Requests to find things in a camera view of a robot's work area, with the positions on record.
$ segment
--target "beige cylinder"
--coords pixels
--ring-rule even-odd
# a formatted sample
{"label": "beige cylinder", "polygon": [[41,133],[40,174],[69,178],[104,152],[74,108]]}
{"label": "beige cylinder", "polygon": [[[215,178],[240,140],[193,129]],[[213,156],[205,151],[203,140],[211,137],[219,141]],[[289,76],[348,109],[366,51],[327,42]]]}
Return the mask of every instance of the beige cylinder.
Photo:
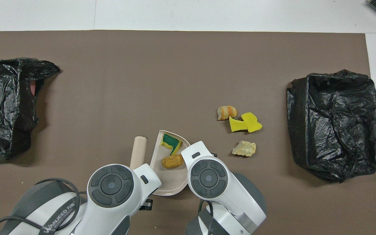
{"label": "beige cylinder", "polygon": [[146,143],[148,139],[144,136],[136,136],[133,143],[130,169],[134,170],[145,162]]}

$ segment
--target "pink object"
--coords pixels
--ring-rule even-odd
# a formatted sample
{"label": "pink object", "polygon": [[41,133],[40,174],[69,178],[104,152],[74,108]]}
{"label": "pink object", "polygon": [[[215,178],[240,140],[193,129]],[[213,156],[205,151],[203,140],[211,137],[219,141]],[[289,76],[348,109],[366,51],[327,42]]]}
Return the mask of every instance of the pink object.
{"label": "pink object", "polygon": [[31,93],[33,95],[36,95],[36,81],[31,81],[30,82],[30,89],[31,89]]}

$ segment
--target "yellow sponge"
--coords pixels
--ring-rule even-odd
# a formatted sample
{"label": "yellow sponge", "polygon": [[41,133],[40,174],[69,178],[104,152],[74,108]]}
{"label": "yellow sponge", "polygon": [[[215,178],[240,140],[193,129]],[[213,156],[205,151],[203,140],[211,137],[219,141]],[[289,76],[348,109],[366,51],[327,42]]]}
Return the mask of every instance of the yellow sponge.
{"label": "yellow sponge", "polygon": [[262,124],[258,122],[258,118],[253,113],[244,113],[240,116],[243,121],[228,118],[230,122],[231,132],[247,130],[249,133],[262,129]]}
{"label": "yellow sponge", "polygon": [[169,156],[178,152],[179,147],[181,147],[182,141],[178,140],[175,137],[172,137],[168,134],[163,134],[161,145],[165,146],[168,149],[172,149]]}

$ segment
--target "sponge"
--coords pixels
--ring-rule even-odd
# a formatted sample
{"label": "sponge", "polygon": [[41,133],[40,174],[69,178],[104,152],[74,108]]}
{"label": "sponge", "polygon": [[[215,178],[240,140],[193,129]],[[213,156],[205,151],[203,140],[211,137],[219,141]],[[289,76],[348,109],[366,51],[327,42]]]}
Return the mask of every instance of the sponge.
{"label": "sponge", "polygon": [[175,154],[172,156],[167,156],[162,159],[162,165],[166,169],[176,168],[184,163],[184,159],[181,154]]}
{"label": "sponge", "polygon": [[228,118],[230,122],[231,132],[247,130],[249,133],[262,129],[262,124],[258,122],[258,118],[253,113],[243,113],[240,116],[243,121]]}
{"label": "sponge", "polygon": [[174,153],[178,152],[179,147],[181,147],[182,141],[178,140],[175,137],[172,137],[168,134],[163,134],[161,145],[165,146],[168,149],[172,149],[169,156],[172,156]]}

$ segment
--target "yellow foam piece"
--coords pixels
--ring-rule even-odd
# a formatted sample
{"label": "yellow foam piece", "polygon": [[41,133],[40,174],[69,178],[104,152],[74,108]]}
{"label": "yellow foam piece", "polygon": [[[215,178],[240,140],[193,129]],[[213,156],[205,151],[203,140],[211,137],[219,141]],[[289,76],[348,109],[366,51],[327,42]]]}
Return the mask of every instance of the yellow foam piece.
{"label": "yellow foam piece", "polygon": [[253,113],[244,113],[240,116],[243,121],[229,117],[231,132],[247,130],[249,133],[262,129],[262,124]]}

